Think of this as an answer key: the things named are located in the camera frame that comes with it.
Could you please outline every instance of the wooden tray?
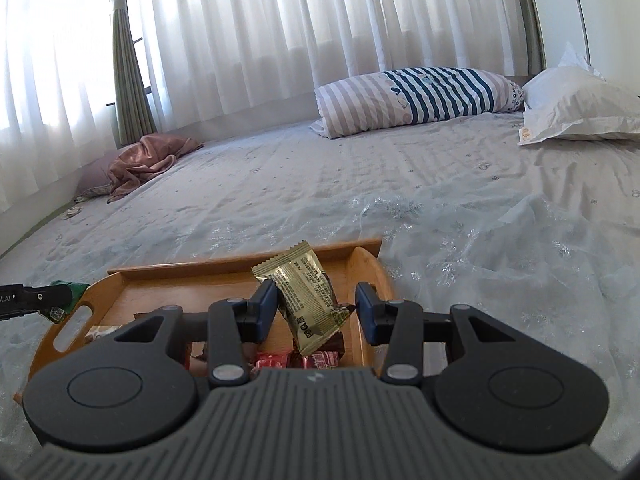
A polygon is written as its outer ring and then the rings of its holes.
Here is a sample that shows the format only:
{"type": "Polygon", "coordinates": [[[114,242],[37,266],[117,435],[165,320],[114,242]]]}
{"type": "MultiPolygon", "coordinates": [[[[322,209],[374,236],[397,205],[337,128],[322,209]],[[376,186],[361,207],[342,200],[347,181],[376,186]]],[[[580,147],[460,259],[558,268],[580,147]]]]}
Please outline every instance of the wooden tray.
{"type": "MultiPolygon", "coordinates": [[[[376,259],[382,240],[359,240],[314,248],[329,275],[340,303],[353,303],[358,282],[375,286],[383,300],[394,297],[392,282],[376,259]]],[[[43,366],[60,359],[84,344],[84,336],[93,325],[120,325],[132,321],[137,312],[150,312],[167,304],[180,305],[185,312],[203,312],[209,305],[225,298],[248,298],[258,287],[251,267],[276,253],[251,254],[206,262],[127,267],[108,271],[108,277],[90,286],[82,295],[74,313],[82,305],[91,317],[65,351],[54,348],[54,339],[72,319],[53,325],[42,339],[31,362],[29,378],[43,366]]],[[[365,341],[353,314],[342,327],[345,355],[341,366],[371,366],[373,349],[365,341]]],[[[286,352],[292,348],[289,327],[277,313],[262,351],[286,352]]]]}

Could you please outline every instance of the gray rubber grip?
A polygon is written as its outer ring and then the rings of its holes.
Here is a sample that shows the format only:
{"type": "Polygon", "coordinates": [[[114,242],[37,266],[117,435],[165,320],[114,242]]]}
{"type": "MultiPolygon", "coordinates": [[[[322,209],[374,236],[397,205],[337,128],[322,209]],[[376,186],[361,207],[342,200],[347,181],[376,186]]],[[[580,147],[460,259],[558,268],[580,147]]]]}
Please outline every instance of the gray rubber grip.
{"type": "Polygon", "coordinates": [[[141,449],[102,455],[52,445],[19,470],[28,480],[607,480],[588,446],[516,456],[465,440],[418,388],[370,370],[274,370],[216,388],[190,421],[141,449]]]}

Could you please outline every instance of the window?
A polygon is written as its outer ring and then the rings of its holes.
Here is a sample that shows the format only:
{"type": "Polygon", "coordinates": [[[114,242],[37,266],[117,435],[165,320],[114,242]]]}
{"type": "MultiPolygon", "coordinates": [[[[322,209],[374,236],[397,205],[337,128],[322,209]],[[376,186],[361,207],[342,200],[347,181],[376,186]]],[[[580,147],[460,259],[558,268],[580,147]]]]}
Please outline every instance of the window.
{"type": "Polygon", "coordinates": [[[127,0],[127,10],[129,12],[129,27],[131,29],[131,39],[133,48],[138,58],[142,84],[145,86],[145,93],[151,94],[151,79],[149,79],[149,66],[146,63],[145,42],[142,35],[142,16],[140,13],[140,0],[127,0]]]}

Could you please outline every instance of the green snack wrapper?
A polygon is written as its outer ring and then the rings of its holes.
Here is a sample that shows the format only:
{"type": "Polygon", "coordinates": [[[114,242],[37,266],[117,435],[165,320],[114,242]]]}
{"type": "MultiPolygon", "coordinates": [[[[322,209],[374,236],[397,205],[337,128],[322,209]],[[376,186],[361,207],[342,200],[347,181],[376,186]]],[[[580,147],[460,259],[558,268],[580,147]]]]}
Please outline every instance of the green snack wrapper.
{"type": "Polygon", "coordinates": [[[65,320],[66,316],[73,312],[76,304],[78,304],[78,301],[80,301],[84,292],[89,288],[89,285],[87,283],[62,282],[61,280],[51,282],[51,285],[68,285],[71,289],[71,293],[73,294],[73,299],[68,305],[65,305],[62,308],[55,306],[53,308],[46,308],[45,310],[40,311],[41,316],[46,317],[55,324],[60,324],[65,320]]]}

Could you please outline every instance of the chocolate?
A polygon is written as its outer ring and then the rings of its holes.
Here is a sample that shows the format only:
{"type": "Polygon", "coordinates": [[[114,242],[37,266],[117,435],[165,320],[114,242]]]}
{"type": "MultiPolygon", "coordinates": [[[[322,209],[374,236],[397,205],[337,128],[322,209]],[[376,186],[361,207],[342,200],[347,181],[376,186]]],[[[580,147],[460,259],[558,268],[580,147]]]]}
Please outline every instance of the chocolate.
{"type": "Polygon", "coordinates": [[[254,367],[251,374],[255,375],[261,368],[287,368],[289,353],[272,354],[270,352],[258,352],[255,356],[254,367]]]}
{"type": "Polygon", "coordinates": [[[307,242],[252,268],[260,281],[271,279],[280,291],[279,310],[287,320],[300,355],[309,356],[344,324],[351,314],[338,304],[318,257],[307,242]]]}
{"type": "Polygon", "coordinates": [[[340,362],[338,352],[316,350],[306,357],[299,353],[292,352],[289,359],[289,368],[317,368],[318,370],[326,370],[327,368],[337,367],[338,362],[340,362]]]}

